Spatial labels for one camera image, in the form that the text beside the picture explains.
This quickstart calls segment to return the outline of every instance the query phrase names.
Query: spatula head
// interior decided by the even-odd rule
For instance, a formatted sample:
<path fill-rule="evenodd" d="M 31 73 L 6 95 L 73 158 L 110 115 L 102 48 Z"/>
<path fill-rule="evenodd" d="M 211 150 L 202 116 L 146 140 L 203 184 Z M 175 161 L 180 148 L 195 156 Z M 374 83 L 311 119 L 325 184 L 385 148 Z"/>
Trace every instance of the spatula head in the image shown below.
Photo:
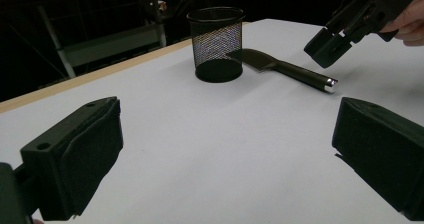
<path fill-rule="evenodd" d="M 276 66 L 277 60 L 258 50 L 243 48 L 243 63 L 257 72 L 264 72 Z"/>

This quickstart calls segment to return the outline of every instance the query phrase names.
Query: dark background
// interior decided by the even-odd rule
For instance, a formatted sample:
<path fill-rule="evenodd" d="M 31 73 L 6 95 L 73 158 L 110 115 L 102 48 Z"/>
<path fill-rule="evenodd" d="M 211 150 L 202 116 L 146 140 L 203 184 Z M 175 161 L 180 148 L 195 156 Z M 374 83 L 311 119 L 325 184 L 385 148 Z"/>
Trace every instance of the dark background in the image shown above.
<path fill-rule="evenodd" d="M 70 16 L 77 4 L 93 10 L 100 6 L 117 5 L 131 0 L 66 0 L 46 5 L 50 16 Z M 165 0 L 169 7 L 179 0 Z M 185 13 L 208 6 L 234 6 L 244 10 L 244 21 L 253 22 L 265 18 L 325 25 L 342 0 L 193 0 Z M 86 23 L 80 27 L 79 20 L 58 18 L 54 24 L 62 42 L 83 41 L 84 38 L 101 36 L 141 25 L 144 13 L 140 7 L 126 7 L 115 11 L 96 12 L 84 16 Z M 179 20 L 166 24 L 170 33 L 187 35 L 188 23 L 182 15 Z M 80 29 L 86 32 L 81 35 Z M 0 18 L 0 101 L 4 101 L 51 83 L 66 80 L 66 72 L 55 47 L 34 6 L 12 7 L 1 12 Z"/>

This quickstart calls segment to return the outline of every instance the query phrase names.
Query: black spatula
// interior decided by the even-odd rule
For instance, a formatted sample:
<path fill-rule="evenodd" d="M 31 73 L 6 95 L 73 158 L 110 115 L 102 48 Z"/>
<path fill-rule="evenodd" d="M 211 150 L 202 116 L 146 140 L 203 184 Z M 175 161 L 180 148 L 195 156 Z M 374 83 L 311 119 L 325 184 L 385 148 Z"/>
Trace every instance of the black spatula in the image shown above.
<path fill-rule="evenodd" d="M 338 81 L 334 78 L 318 74 L 285 61 L 277 60 L 258 50 L 243 48 L 242 51 L 243 63 L 252 67 L 257 72 L 274 70 L 315 87 L 318 90 L 328 93 L 334 93 L 336 91 L 335 87 Z"/>

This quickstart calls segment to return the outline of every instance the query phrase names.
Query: cup base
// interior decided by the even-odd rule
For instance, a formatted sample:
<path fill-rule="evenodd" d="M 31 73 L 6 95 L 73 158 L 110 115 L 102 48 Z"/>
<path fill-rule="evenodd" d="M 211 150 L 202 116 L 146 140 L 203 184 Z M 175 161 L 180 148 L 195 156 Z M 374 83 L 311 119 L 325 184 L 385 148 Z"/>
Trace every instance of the cup base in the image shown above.
<path fill-rule="evenodd" d="M 241 76 L 242 73 L 242 65 L 228 59 L 210 60 L 196 67 L 196 77 L 212 83 L 232 81 Z"/>

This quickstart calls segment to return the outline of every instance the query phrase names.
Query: spatula handle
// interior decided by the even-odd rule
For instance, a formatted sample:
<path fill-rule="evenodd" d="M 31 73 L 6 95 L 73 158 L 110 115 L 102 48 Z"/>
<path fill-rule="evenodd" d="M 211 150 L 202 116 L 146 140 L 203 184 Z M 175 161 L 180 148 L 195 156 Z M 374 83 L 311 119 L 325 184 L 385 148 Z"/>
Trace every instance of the spatula handle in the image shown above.
<path fill-rule="evenodd" d="M 308 84 L 309 86 L 315 87 L 320 91 L 328 93 L 334 93 L 336 91 L 336 84 L 338 82 L 336 79 L 321 75 L 291 63 L 279 60 L 273 67 L 273 70 Z"/>

